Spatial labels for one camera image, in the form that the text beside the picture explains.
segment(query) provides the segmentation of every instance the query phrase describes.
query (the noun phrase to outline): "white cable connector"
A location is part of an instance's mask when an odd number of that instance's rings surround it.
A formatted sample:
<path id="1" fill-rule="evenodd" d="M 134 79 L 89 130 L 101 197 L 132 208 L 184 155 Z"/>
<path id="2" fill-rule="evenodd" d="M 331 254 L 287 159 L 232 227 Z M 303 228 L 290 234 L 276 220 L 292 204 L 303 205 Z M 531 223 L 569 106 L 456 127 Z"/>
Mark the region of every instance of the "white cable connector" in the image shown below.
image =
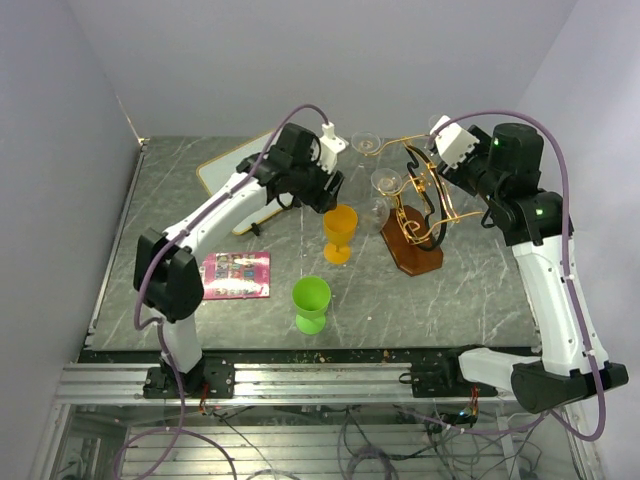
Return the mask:
<path id="1" fill-rule="evenodd" d="M 319 164 L 327 173 L 333 173 L 338 163 L 338 154 L 347 148 L 349 142 L 336 135 L 335 125 L 331 122 L 322 125 L 322 133 Z"/>

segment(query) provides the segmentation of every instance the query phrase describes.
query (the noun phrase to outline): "marble table surface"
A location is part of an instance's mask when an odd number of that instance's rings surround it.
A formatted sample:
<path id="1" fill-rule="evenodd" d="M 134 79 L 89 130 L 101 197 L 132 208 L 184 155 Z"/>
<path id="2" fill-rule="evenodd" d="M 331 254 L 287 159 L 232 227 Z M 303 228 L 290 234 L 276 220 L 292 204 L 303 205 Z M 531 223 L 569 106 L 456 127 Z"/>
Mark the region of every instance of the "marble table surface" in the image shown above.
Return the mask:
<path id="1" fill-rule="evenodd" d="M 148 227 L 162 231 L 198 207 L 207 192 L 196 168 L 247 139 L 238 137 L 155 137 L 146 147 L 133 186 L 113 268 L 92 325 L 94 350 L 158 348 L 155 329 L 138 333 L 132 325 L 136 292 L 132 286 L 138 236 Z M 352 149 L 341 154 L 346 181 L 341 201 L 361 194 L 363 169 L 406 173 L 407 156 L 389 147 L 365 158 Z M 451 188 L 459 212 L 484 205 Z M 417 196 L 407 203 L 420 208 Z M 282 212 L 263 224 L 260 237 L 229 234 L 220 252 L 268 251 L 268 299 L 205 301 L 196 312 L 207 349 L 409 348 L 428 346 L 533 346 L 538 343 L 522 281 L 510 249 L 497 229 L 480 226 L 480 217 L 451 225 L 442 246 L 439 270 L 409 277 L 398 270 L 381 236 L 358 232 L 344 266 L 327 263 L 322 217 L 310 208 Z M 332 290 L 327 326 L 307 336 L 295 326 L 291 290 L 304 275 L 319 275 Z"/>

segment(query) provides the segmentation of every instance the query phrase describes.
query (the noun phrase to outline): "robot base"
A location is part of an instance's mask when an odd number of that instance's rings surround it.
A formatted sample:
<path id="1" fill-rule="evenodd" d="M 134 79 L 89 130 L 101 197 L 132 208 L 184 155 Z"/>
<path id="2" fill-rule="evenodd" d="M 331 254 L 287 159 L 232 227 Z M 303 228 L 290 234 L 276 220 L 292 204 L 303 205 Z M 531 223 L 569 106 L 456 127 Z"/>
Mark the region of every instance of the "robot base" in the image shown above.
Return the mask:
<path id="1" fill-rule="evenodd" d="M 188 374 L 182 375 L 182 384 L 187 397 L 233 398 L 235 369 L 222 358 L 203 356 Z M 164 361 L 148 370 L 142 390 L 146 399 L 179 397 L 175 375 Z"/>

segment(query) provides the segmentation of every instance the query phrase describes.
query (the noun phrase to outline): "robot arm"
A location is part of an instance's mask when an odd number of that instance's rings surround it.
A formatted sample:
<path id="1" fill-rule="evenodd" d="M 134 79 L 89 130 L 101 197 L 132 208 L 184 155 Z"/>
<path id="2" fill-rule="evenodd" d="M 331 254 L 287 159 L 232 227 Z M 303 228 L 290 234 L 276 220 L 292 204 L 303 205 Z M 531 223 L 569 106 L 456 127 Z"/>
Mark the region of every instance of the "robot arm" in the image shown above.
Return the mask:
<path id="1" fill-rule="evenodd" d="M 178 370 L 185 374 L 187 391 L 197 388 L 201 378 L 202 350 L 194 313 L 204 295 L 199 266 L 205 257 L 240 221 L 277 200 L 279 195 L 291 194 L 296 205 L 308 205 L 321 214 L 335 207 L 344 180 L 336 170 L 337 155 L 347 142 L 335 135 L 333 124 L 322 128 L 324 135 L 318 138 L 303 127 L 286 124 L 254 177 L 242 188 L 234 187 L 246 180 L 257 154 L 244 159 L 225 186 L 188 217 L 163 233 L 149 229 L 139 238 L 134 272 L 136 290 L 140 289 L 158 251 L 224 198 L 201 219 L 196 229 L 169 249 L 154 270 L 144 297 L 145 305 L 164 322 L 164 338 Z"/>
<path id="2" fill-rule="evenodd" d="M 435 131 L 448 117 L 443 117 Z M 542 357 L 519 357 L 473 348 L 459 357 L 462 376 L 513 392 L 523 408 L 539 413 L 594 395 L 591 367 L 584 352 L 576 314 L 569 301 L 561 255 L 562 198 L 538 188 L 543 139 L 533 127 L 507 123 L 489 137 L 478 127 L 457 124 L 436 137 L 442 177 L 487 204 L 488 219 L 512 248 L 534 322 Z M 572 281 L 581 305 L 584 296 L 569 240 Z M 591 354 L 605 389 L 628 382 L 624 365 L 609 362 L 585 307 L 582 307 Z"/>

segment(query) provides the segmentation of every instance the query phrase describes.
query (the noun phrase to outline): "wooden base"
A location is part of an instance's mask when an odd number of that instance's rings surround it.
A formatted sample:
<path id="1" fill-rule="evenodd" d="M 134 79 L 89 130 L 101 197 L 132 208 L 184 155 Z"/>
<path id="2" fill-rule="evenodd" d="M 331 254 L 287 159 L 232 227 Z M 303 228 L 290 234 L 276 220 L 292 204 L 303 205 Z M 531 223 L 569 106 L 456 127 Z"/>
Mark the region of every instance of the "wooden base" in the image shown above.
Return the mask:
<path id="1" fill-rule="evenodd" d="M 427 233 L 427 227 L 424 223 L 422 214 L 412 207 L 404 207 L 404 211 L 409 220 L 414 220 L 420 224 L 417 232 L 418 236 Z M 389 220 L 380 232 L 384 243 L 396 262 L 396 266 L 407 275 L 414 277 L 423 273 L 430 272 L 442 267 L 442 249 L 436 248 L 431 252 L 425 252 L 415 245 L 410 245 L 402 233 L 398 219 L 396 217 L 395 208 L 391 210 Z"/>

